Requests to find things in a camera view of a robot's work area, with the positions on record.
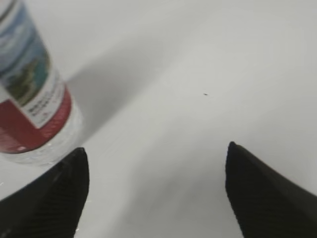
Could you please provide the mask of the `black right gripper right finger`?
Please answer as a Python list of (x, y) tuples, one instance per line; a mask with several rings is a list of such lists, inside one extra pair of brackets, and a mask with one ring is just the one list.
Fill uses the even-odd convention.
[(317, 197), (230, 142), (225, 190), (245, 238), (315, 238)]

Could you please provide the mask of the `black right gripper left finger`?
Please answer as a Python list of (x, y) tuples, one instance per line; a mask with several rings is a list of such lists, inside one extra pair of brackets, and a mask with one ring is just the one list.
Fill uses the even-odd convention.
[(2, 238), (72, 238), (89, 193), (89, 164), (76, 148), (0, 202)]

